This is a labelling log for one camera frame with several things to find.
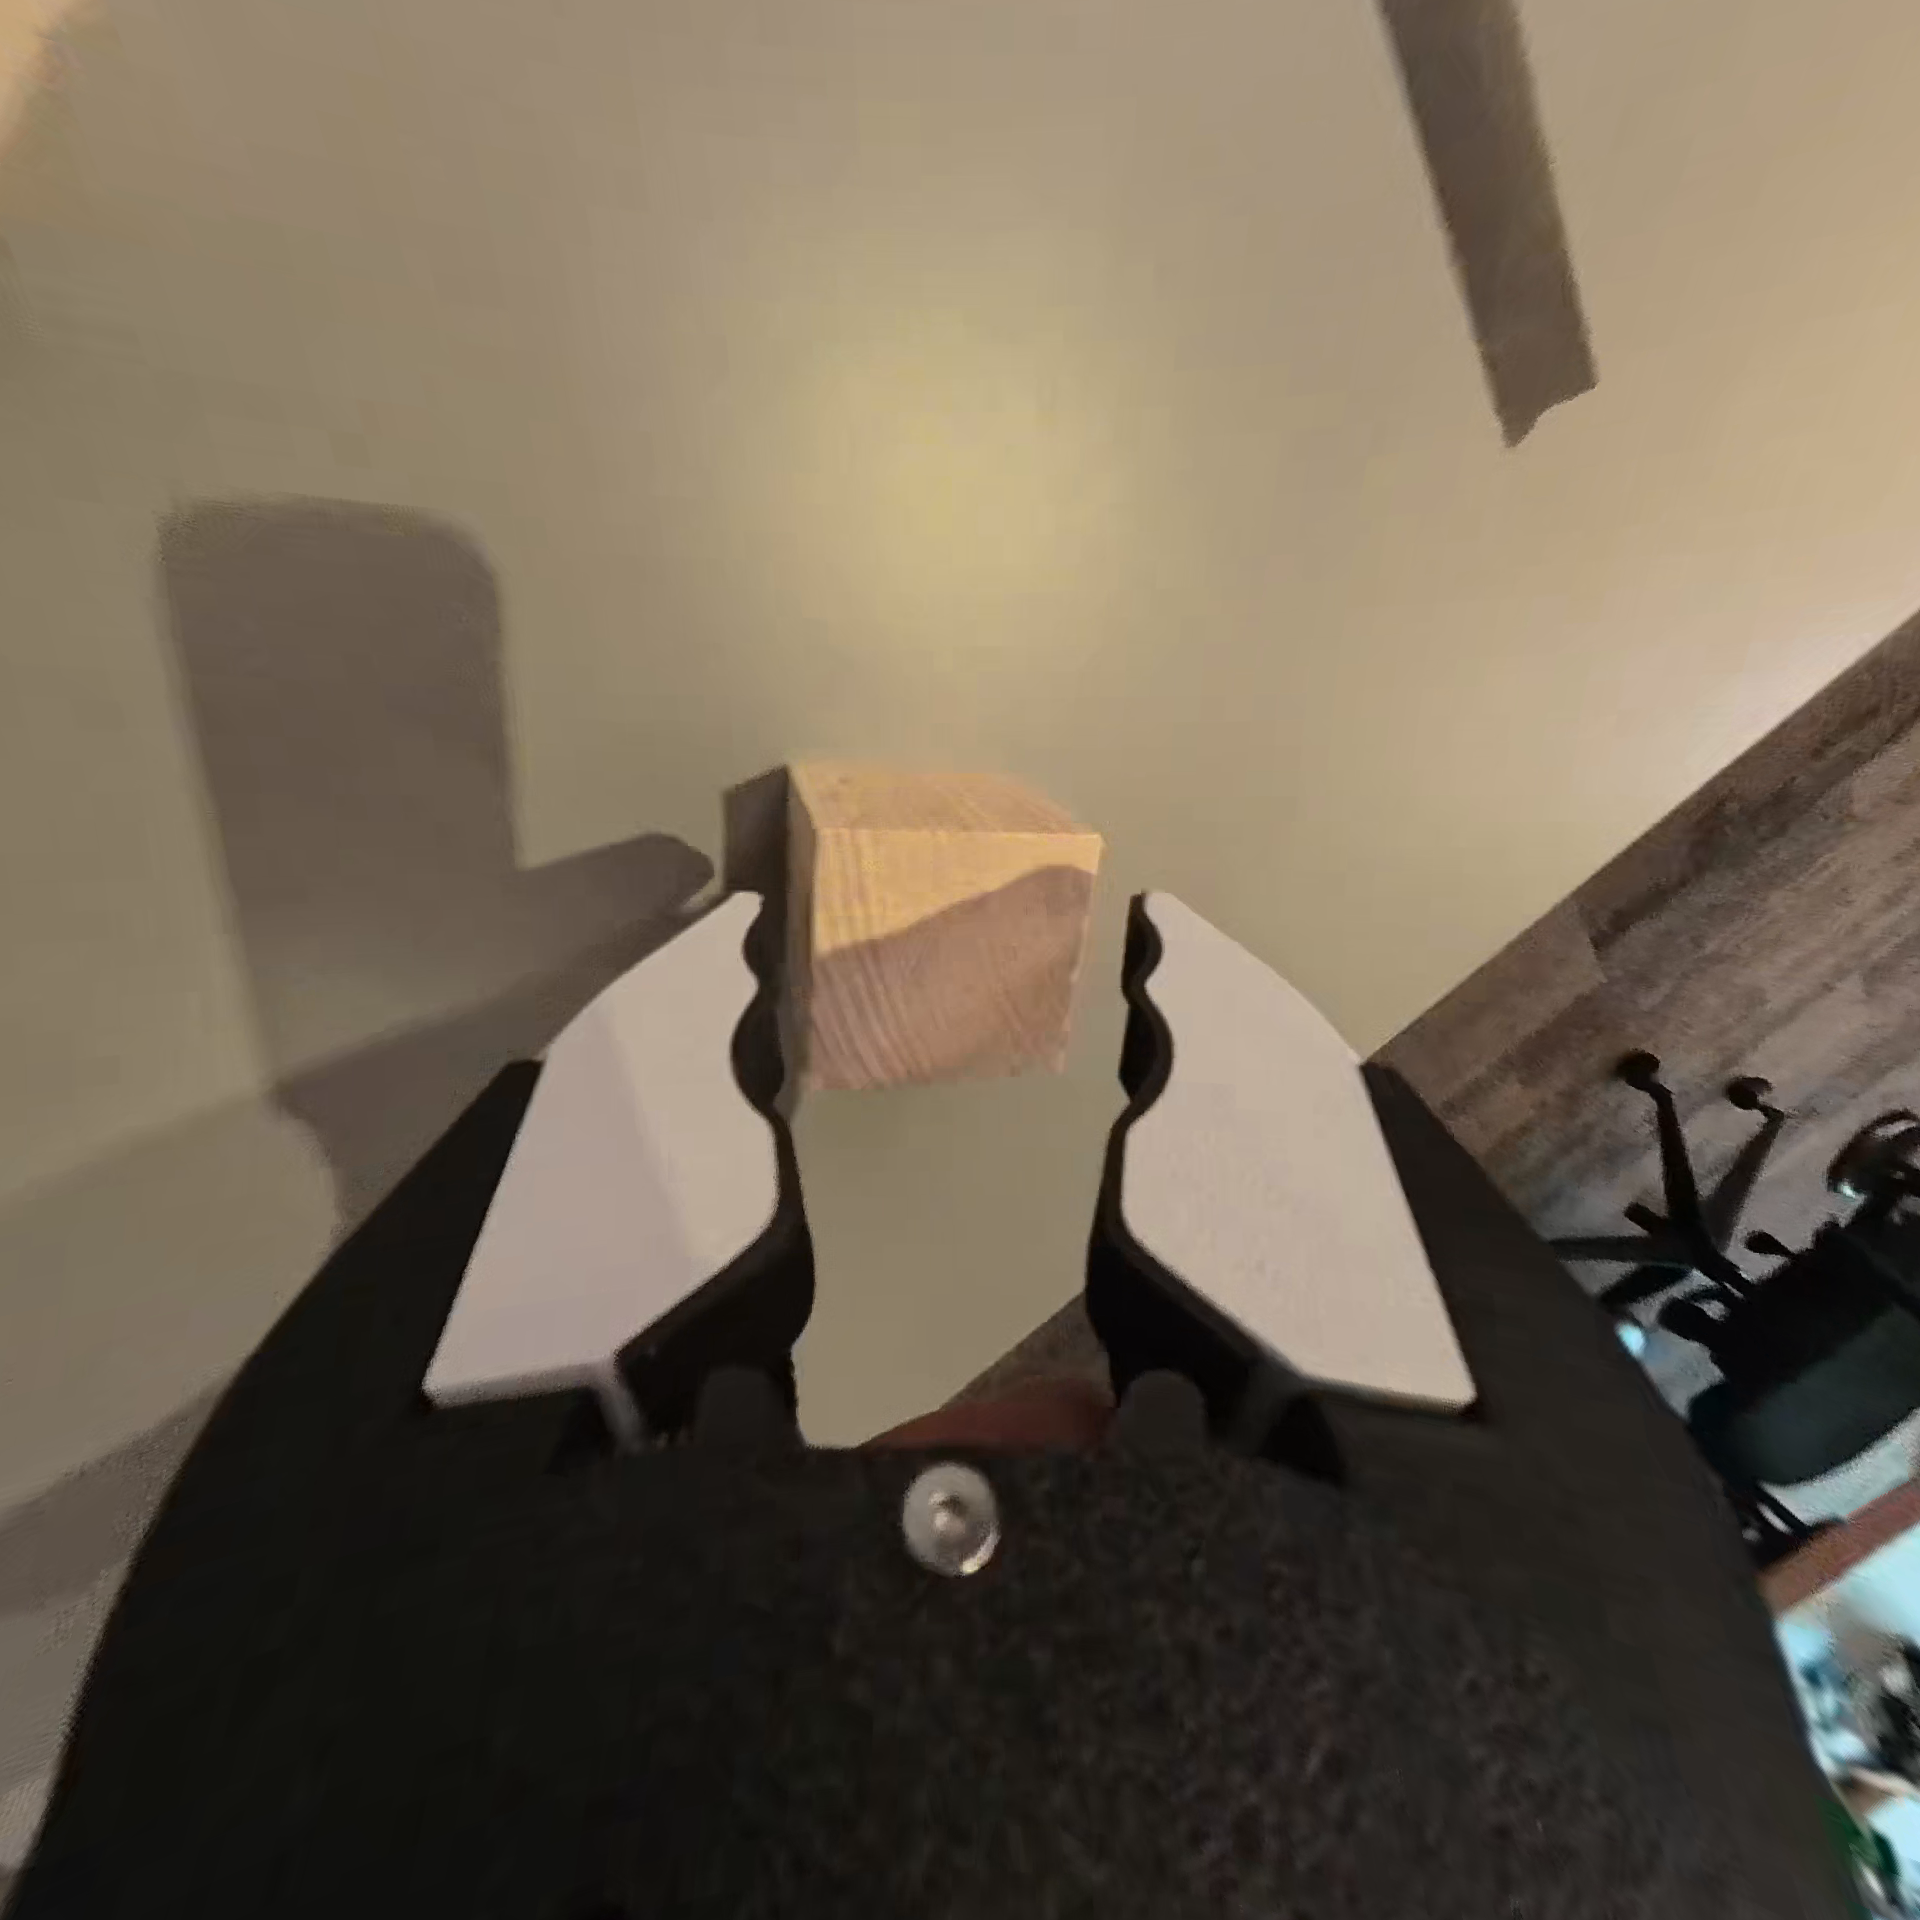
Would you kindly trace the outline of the black office chair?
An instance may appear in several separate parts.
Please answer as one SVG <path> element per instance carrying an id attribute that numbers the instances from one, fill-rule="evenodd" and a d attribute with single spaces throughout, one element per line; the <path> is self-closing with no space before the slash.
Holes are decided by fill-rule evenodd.
<path id="1" fill-rule="evenodd" d="M 1841 1212 L 1806 1245 L 1749 1232 L 1741 1249 L 1771 1262 L 1757 1274 L 1737 1260 L 1737 1232 L 1789 1125 L 1771 1081 L 1726 1084 L 1726 1102 L 1758 1127 L 1703 1188 L 1663 1060 L 1630 1052 L 1613 1076 L 1655 1109 L 1665 1203 L 1627 1205 L 1630 1232 L 1563 1236 L 1552 1251 L 1623 1271 L 1595 1304 L 1634 1355 L 1666 1330 L 1708 1359 L 1715 1379 L 1683 1421 L 1769 1571 L 1835 1527 L 1797 1516 L 1786 1488 L 1838 1471 L 1917 1416 L 1919 1114 L 1887 1110 L 1835 1154 L 1825 1186 Z"/>

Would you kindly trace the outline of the cluttered wooden desk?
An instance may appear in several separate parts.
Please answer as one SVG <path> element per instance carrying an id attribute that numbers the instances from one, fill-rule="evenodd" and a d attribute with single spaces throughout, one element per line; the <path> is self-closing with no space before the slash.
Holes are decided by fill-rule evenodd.
<path id="1" fill-rule="evenodd" d="M 1814 1762 L 1844 1812 L 1869 1916 L 1919 1912 L 1917 1488 L 1764 1576 Z"/>

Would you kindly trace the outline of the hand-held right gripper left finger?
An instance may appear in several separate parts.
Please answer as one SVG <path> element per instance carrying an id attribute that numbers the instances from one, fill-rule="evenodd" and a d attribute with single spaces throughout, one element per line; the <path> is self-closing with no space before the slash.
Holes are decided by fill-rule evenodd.
<path id="1" fill-rule="evenodd" d="M 779 917 L 731 893 L 577 1012 L 423 1371 L 436 1407 L 584 1393 L 626 1447 L 708 1379 L 797 1404 L 816 1251 L 783 1113 Z"/>

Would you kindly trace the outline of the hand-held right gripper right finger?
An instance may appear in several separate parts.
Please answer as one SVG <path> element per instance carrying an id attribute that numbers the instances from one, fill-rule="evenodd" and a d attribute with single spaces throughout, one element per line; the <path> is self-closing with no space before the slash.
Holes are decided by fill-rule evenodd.
<path id="1" fill-rule="evenodd" d="M 1086 1309 L 1121 1407 L 1336 1474 L 1331 1407 L 1461 1419 L 1479 1387 L 1354 1046 L 1168 892 L 1129 902 L 1121 1109 Z"/>

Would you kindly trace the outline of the plain wooden cube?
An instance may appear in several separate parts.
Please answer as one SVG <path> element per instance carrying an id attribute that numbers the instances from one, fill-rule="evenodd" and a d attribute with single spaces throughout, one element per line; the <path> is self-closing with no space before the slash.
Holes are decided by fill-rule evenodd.
<path id="1" fill-rule="evenodd" d="M 766 903 L 784 1097 L 1064 1073 L 1106 854 L 1000 773 L 813 758 L 727 788 L 724 877 Z"/>

